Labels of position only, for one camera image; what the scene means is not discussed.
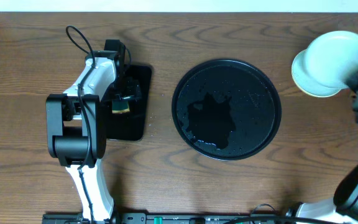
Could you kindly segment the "green yellow sponge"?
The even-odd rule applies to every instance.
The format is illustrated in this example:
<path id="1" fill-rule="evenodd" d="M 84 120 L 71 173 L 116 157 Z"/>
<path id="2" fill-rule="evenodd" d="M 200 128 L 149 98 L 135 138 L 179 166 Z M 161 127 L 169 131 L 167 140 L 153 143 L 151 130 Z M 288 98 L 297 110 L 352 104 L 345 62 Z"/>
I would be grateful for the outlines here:
<path id="1" fill-rule="evenodd" d="M 130 112 L 130 108 L 129 108 L 129 103 L 128 101 L 118 101 L 118 100 L 113 100 L 111 103 L 111 112 L 112 114 L 124 114 L 124 113 L 129 113 Z"/>

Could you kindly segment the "light green plate with stain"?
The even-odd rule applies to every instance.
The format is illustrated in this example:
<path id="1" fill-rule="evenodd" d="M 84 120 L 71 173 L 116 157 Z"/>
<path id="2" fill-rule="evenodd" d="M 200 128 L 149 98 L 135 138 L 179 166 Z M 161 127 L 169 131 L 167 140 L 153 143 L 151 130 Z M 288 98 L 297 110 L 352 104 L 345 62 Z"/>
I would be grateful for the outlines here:
<path id="1" fill-rule="evenodd" d="M 317 98 L 327 98 L 338 94 L 340 89 L 323 86 L 308 75 L 304 66 L 305 53 L 306 50 L 298 53 L 291 65 L 291 75 L 295 85 L 303 93 Z"/>

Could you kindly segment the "yellow plate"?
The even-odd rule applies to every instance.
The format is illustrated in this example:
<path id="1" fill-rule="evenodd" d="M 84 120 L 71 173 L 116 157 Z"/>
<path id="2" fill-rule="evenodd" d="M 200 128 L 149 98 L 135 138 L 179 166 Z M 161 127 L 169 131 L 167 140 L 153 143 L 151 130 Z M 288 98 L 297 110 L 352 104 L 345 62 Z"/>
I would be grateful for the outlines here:
<path id="1" fill-rule="evenodd" d="M 307 95 L 324 98 L 333 96 L 337 93 L 336 89 L 325 87 L 307 75 L 294 73 L 292 78 L 296 86 Z"/>

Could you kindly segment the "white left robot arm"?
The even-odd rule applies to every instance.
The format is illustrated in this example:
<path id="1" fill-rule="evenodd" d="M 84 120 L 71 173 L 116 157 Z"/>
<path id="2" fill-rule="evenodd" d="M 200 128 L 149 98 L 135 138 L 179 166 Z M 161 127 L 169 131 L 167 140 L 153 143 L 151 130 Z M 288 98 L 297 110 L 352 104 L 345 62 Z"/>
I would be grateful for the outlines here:
<path id="1" fill-rule="evenodd" d="M 117 223 L 103 171 L 107 141 L 138 141 L 145 129 L 152 69 L 120 59 L 87 58 L 77 80 L 46 99 L 48 152 L 71 175 L 83 211 L 45 215 L 44 223 Z"/>

